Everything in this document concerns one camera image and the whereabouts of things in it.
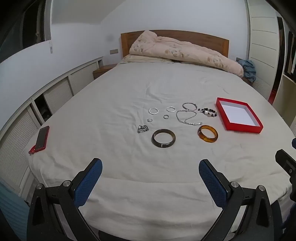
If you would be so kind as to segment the amber bangle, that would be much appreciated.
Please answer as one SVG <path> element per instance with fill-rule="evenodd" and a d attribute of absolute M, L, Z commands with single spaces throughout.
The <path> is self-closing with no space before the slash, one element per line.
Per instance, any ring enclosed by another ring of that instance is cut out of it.
<path fill-rule="evenodd" d="M 200 126 L 197 131 L 197 135 L 201 140 L 207 143 L 214 143 L 219 137 L 217 130 L 209 125 Z"/>

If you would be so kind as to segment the thin silver bangle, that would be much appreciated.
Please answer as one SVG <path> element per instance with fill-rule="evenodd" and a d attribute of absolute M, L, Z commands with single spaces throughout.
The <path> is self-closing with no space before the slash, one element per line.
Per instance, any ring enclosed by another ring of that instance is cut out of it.
<path fill-rule="evenodd" d="M 197 110 L 197 105 L 195 103 L 191 103 L 191 102 L 183 103 L 182 107 L 184 110 L 188 110 L 188 111 L 196 111 Z"/>

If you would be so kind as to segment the dark jade bangle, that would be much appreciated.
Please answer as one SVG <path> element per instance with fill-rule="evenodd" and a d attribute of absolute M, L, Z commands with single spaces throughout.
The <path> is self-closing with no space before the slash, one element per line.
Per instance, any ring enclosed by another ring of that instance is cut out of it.
<path fill-rule="evenodd" d="M 175 141 L 175 133 L 165 128 L 156 130 L 151 137 L 152 144 L 158 148 L 171 147 L 175 143 Z"/>

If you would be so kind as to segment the small twisted silver hoop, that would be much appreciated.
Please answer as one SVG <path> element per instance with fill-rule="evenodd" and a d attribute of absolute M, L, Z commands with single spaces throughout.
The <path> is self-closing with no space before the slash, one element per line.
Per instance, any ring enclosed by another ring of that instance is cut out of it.
<path fill-rule="evenodd" d="M 174 113 L 176 111 L 176 108 L 173 107 L 173 106 L 169 106 L 166 108 L 166 111 L 169 112 L 169 113 Z"/>

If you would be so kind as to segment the silver wristwatch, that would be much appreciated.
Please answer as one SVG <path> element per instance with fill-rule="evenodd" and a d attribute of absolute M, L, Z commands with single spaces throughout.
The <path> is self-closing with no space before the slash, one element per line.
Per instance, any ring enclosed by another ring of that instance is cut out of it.
<path fill-rule="evenodd" d="M 147 125 L 139 125 L 137 129 L 137 133 L 144 133 L 149 131 L 149 127 Z"/>

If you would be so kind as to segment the large twisted silver hoop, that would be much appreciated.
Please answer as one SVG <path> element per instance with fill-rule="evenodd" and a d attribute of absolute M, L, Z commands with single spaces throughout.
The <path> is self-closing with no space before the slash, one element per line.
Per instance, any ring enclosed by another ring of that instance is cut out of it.
<path fill-rule="evenodd" d="M 156 114 L 158 114 L 159 110 L 158 110 L 157 108 L 150 108 L 150 109 L 148 110 L 148 112 L 149 112 L 149 114 L 151 114 L 151 115 L 156 115 Z"/>

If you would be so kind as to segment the red jewelry box tray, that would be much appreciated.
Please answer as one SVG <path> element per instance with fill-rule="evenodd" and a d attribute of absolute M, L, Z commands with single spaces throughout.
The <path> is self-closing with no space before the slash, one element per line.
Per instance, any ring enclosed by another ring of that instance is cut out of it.
<path fill-rule="evenodd" d="M 217 97 L 216 108 L 228 131 L 259 134 L 263 130 L 260 119 L 246 102 Z"/>

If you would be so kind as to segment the open shelf unit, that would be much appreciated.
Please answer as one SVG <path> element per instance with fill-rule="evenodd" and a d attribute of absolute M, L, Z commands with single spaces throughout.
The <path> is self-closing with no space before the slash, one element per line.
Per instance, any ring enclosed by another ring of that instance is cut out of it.
<path fill-rule="evenodd" d="M 285 44 L 283 65 L 279 68 L 281 76 L 273 107 L 288 126 L 295 122 L 295 34 L 283 21 L 282 42 Z"/>

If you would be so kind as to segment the red cased smartphone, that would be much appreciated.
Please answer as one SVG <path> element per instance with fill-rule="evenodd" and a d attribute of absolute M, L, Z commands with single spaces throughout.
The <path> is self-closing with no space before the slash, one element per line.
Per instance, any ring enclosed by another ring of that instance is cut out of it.
<path fill-rule="evenodd" d="M 46 149 L 49 129 L 49 126 L 45 126 L 39 130 L 36 144 L 28 152 L 30 155 Z"/>

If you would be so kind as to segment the white wardrobe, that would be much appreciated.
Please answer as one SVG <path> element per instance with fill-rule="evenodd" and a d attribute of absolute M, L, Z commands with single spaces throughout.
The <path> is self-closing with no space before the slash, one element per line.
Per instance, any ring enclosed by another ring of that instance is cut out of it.
<path fill-rule="evenodd" d="M 269 99 L 279 56 L 279 28 L 276 11 L 266 1 L 247 1 L 250 19 L 249 60 L 256 69 L 253 88 Z"/>

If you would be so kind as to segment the wooden headboard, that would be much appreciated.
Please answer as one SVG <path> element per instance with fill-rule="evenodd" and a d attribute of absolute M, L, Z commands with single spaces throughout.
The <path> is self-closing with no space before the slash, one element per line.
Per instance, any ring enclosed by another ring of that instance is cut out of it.
<path fill-rule="evenodd" d="M 132 44 L 143 32 L 144 31 L 136 31 L 121 34 L 121 48 L 123 57 L 129 54 Z M 206 47 L 219 52 L 225 57 L 228 57 L 229 40 L 227 39 L 203 33 L 181 30 L 152 30 L 152 32 L 161 37 L 169 37 L 179 41 L 186 41 L 195 45 Z"/>

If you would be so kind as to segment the white bed sheet mattress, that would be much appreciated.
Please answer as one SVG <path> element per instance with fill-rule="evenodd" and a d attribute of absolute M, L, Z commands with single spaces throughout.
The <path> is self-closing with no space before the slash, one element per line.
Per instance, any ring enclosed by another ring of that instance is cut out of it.
<path fill-rule="evenodd" d="M 227 131 L 219 116 L 201 113 L 195 123 L 215 128 L 204 142 L 187 113 L 163 116 L 185 102 L 214 108 L 217 97 L 246 102 L 263 124 L 259 134 Z M 158 114 L 148 110 L 157 108 Z M 288 200 L 288 174 L 277 150 L 295 156 L 292 131 L 278 112 L 238 76 L 184 63 L 119 64 L 74 95 L 46 122 L 46 149 L 27 155 L 38 181 L 56 186 L 71 180 L 94 158 L 103 173 L 81 213 L 94 228 L 128 240 L 200 240 L 220 213 L 198 173 L 208 159 L 242 187 L 266 187 L 269 200 Z M 139 125 L 149 131 L 137 133 Z M 175 133 L 168 148 L 151 142 L 159 129 Z"/>

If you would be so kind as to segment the wooden nightstand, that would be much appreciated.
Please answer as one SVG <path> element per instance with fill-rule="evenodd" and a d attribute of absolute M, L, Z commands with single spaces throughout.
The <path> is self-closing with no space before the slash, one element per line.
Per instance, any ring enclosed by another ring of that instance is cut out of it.
<path fill-rule="evenodd" d="M 95 71 L 93 71 L 94 79 L 99 78 L 101 75 L 113 69 L 115 66 L 117 66 L 117 64 L 106 65 L 96 69 Z"/>

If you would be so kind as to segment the pink floral duvet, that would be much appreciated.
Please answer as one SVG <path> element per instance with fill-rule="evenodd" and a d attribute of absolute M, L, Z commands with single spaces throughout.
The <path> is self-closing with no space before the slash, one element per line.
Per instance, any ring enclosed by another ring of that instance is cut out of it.
<path fill-rule="evenodd" d="M 134 41 L 129 53 L 131 55 L 197 63 L 224 70 L 238 77 L 243 77 L 244 74 L 243 67 L 239 63 L 225 57 L 218 51 L 191 42 L 158 36 L 150 30 L 144 31 Z"/>

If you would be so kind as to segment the wall switch plate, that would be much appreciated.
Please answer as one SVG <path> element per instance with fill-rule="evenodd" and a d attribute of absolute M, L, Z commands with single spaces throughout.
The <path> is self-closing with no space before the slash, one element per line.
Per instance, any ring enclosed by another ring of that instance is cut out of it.
<path fill-rule="evenodd" d="M 112 54 L 118 54 L 118 49 L 112 49 L 109 51 L 109 53 Z"/>

